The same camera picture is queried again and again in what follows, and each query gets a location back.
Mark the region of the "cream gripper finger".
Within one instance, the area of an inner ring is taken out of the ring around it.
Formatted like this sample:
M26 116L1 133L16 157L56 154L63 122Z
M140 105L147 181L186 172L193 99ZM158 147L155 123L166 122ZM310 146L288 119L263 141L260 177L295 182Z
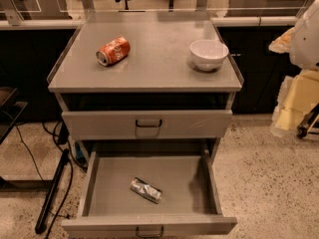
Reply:
M319 72L302 70L296 77L286 77L281 84L270 131L285 136L297 127L319 104Z
M269 50L274 53L283 54L290 50L291 37L295 28L292 27L285 31L281 36L272 41L269 45Z

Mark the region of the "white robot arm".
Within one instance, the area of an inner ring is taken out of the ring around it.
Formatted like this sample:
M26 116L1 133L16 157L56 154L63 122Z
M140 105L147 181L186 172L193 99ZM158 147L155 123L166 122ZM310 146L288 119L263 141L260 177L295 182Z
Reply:
M270 131L276 136L305 134L315 120L305 119L319 105L319 0L315 0L295 26L272 41L269 50L288 53L290 62L301 69L294 78L286 77L278 94Z

